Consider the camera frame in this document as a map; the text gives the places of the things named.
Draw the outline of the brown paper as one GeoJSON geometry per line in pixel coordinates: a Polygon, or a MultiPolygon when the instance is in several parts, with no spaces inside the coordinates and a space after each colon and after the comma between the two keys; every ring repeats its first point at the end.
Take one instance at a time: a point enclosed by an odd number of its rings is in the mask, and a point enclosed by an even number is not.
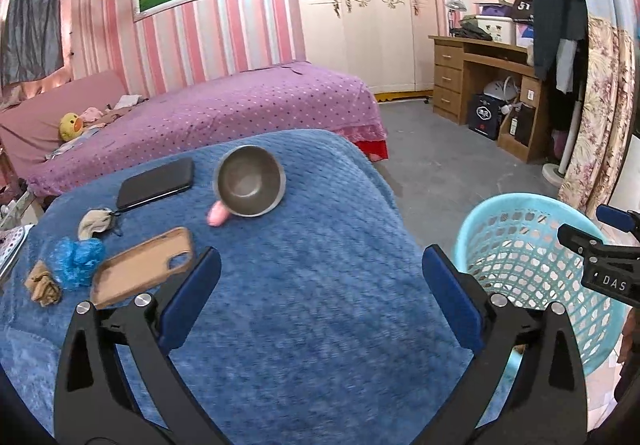
{"type": "Polygon", "coordinates": [[[24,286],[29,292],[32,302],[41,307],[56,304],[62,299],[62,290],[54,280],[46,263],[38,261],[27,275],[24,286]]]}

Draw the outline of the blue plastic bag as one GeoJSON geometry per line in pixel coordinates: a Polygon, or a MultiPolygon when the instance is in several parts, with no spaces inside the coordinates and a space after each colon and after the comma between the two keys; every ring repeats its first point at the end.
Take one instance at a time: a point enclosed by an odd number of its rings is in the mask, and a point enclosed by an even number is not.
{"type": "Polygon", "coordinates": [[[93,276],[105,260],[104,243],[97,238],[60,239],[46,257],[54,280],[64,290],[78,290],[92,285],[93,276]]]}

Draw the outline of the beige cloth pouch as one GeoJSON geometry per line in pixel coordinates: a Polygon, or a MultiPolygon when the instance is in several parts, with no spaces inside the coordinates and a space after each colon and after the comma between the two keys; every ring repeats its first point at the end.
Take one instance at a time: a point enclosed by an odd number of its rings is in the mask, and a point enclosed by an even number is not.
{"type": "Polygon", "coordinates": [[[88,240],[101,236],[114,228],[116,213],[111,209],[89,210],[80,220],[77,228],[77,238],[88,240]]]}

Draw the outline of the floral beige curtain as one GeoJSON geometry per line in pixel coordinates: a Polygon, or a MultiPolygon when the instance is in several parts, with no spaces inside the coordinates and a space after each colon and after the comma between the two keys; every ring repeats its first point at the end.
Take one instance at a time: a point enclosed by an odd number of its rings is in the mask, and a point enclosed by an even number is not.
{"type": "Polygon", "coordinates": [[[559,199],[592,218],[612,197],[634,116],[636,47],[626,29],[588,17],[588,67],[582,116],[559,199]]]}

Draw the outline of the tan phone case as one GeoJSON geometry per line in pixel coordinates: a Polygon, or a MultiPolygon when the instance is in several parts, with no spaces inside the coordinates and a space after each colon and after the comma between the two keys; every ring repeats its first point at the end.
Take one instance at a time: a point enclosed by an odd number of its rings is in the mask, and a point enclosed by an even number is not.
{"type": "Polygon", "coordinates": [[[93,275],[90,301],[97,309],[124,301],[186,272],[193,260],[190,231],[175,227],[104,261],[93,275]]]}

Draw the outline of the black box under desk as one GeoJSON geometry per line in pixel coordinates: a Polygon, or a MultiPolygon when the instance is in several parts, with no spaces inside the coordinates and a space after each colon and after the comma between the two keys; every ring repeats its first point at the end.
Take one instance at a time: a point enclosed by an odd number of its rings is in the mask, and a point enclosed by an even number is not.
{"type": "Polygon", "coordinates": [[[474,94],[468,103],[466,124],[470,130],[497,141],[504,117],[502,106],[503,101],[499,101],[498,98],[474,94]]]}

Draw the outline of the dotted cloth covered stand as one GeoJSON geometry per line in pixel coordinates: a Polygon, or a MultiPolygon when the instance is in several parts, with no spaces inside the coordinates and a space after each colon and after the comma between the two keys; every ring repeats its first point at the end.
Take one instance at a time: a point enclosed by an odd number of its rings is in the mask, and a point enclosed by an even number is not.
{"type": "Polygon", "coordinates": [[[1,232],[0,281],[4,283],[11,274],[29,232],[34,224],[21,225],[1,232]]]}

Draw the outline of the wooden desk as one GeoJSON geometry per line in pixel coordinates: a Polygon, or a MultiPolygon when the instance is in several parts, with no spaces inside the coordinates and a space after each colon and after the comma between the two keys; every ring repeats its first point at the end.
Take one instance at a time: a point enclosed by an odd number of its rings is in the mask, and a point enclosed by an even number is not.
{"type": "Polygon", "coordinates": [[[497,144],[530,164],[544,158],[550,136],[546,85],[526,64],[526,49],[492,41],[433,36],[435,83],[433,113],[465,124],[472,96],[489,82],[512,77],[520,87],[515,101],[534,109],[529,137],[521,142],[510,132],[511,119],[501,124],[497,144]]]}

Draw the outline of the blue quilted blanket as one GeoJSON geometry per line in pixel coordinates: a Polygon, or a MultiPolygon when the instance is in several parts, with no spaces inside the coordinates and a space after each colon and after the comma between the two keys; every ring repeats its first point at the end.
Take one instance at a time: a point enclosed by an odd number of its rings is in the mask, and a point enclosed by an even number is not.
{"type": "Polygon", "coordinates": [[[183,226],[221,277],[186,343],[182,379],[235,444],[407,444],[471,361],[422,275],[394,194],[351,142],[257,135],[286,174],[263,217],[210,227],[228,144],[194,150],[190,190],[124,213],[115,255],[183,226]]]}

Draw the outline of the black phone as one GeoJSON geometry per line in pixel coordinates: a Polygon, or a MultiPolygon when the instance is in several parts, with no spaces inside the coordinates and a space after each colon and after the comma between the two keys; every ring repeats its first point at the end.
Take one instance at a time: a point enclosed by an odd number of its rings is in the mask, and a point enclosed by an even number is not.
{"type": "Polygon", "coordinates": [[[119,188],[116,209],[125,212],[188,190],[193,184],[194,162],[181,158],[126,179],[119,188]]]}

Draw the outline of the white storage box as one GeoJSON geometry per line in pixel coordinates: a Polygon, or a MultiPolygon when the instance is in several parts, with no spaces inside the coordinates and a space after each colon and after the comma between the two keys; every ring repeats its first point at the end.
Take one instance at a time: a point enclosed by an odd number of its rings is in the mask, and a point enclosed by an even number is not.
{"type": "Polygon", "coordinates": [[[510,17],[477,15],[475,21],[493,42],[516,45],[516,27],[510,17]]]}

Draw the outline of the desk lamp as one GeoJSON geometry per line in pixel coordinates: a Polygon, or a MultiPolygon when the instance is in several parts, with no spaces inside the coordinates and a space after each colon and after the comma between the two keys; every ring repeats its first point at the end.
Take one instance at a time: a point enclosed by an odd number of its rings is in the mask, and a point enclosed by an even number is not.
{"type": "Polygon", "coordinates": [[[462,18],[468,12],[464,0],[447,0],[445,4],[447,14],[447,34],[454,36],[454,32],[460,27],[462,18]]]}

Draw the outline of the pink sofa headboard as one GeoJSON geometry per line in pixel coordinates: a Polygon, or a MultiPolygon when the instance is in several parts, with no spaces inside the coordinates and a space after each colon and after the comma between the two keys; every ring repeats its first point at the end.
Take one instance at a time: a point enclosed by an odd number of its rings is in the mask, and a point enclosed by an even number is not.
{"type": "Polygon", "coordinates": [[[65,114],[81,114],[89,107],[104,110],[126,93],[119,75],[107,70],[3,110],[1,146],[15,174],[26,179],[30,169],[46,161],[46,155],[58,147],[58,123],[65,114]]]}

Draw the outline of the purple dotted bed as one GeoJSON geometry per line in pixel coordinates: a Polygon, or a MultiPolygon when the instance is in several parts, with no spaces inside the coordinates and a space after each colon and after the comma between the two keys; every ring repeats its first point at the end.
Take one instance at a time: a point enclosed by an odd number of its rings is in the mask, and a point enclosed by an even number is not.
{"type": "Polygon", "coordinates": [[[39,197],[60,196],[146,161],[293,129],[331,131],[374,160],[388,156],[380,109],[363,81],[294,62],[150,98],[88,141],[35,166],[26,182],[39,197]]]}

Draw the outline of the white wardrobe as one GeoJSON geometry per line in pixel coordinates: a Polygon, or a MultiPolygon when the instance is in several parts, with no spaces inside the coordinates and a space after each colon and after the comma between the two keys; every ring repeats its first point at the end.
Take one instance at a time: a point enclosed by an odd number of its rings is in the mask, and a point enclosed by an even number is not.
{"type": "Polygon", "coordinates": [[[434,86],[437,0],[299,0],[307,60],[374,94],[434,86]]]}

